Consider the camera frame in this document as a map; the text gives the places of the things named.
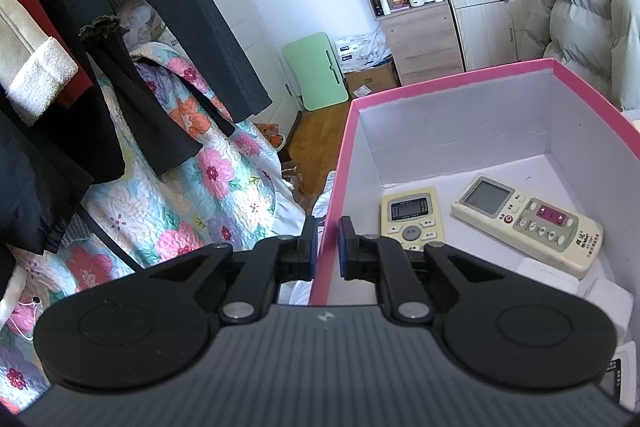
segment puffer jacket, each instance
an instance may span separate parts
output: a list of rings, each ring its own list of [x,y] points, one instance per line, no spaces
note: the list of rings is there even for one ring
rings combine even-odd
[[[0,0],[0,86],[15,112],[32,125],[78,67],[17,0]]]
[[[640,0],[536,0],[521,60],[553,57],[616,107],[640,108]]]

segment white remote control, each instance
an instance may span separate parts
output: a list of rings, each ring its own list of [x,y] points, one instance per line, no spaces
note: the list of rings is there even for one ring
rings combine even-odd
[[[451,214],[525,254],[582,279],[602,245],[602,227],[484,174],[451,205]]]
[[[380,214],[380,235],[396,239],[405,250],[422,251],[427,243],[444,244],[434,187],[383,196]]]

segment storage box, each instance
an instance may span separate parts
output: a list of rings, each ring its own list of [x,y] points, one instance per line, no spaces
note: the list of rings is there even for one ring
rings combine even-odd
[[[310,304],[374,303],[374,286],[341,279],[337,221],[380,233],[383,192],[433,185],[446,243],[515,270],[524,258],[449,209],[478,172],[595,219],[604,245],[578,286],[596,277],[640,291],[640,133],[553,59],[399,87],[354,100],[322,238]],[[627,340],[640,341],[636,305]]]
[[[362,98],[368,94],[394,89],[400,85],[398,73],[393,63],[346,73],[344,77],[347,81],[347,89],[353,98]]]

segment metal screw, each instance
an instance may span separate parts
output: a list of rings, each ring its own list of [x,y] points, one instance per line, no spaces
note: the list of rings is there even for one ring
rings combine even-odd
[[[245,319],[250,317],[255,311],[255,308],[248,302],[238,301],[229,302],[222,308],[223,314],[230,319]]]
[[[422,319],[426,317],[430,311],[431,308],[425,303],[416,301],[405,302],[398,306],[398,313],[408,319]]]

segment floral fabric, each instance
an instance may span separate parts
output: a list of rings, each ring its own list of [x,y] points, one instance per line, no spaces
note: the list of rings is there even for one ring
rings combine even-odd
[[[142,266],[153,266],[225,241],[249,249],[276,233],[299,233],[303,211],[282,181],[275,150],[249,122],[226,137],[191,96],[180,75],[228,112],[198,70],[171,47],[144,44],[132,55],[141,76],[171,118],[203,144],[196,157],[158,179],[140,152],[106,78],[100,80],[126,163],[124,176],[94,185],[83,200],[98,224]],[[0,330],[0,403],[14,412],[28,406],[49,384],[30,337],[42,311],[76,292],[131,273],[100,240],[84,241],[43,256],[14,250],[27,284],[11,319]],[[34,296],[37,308],[29,306]]]

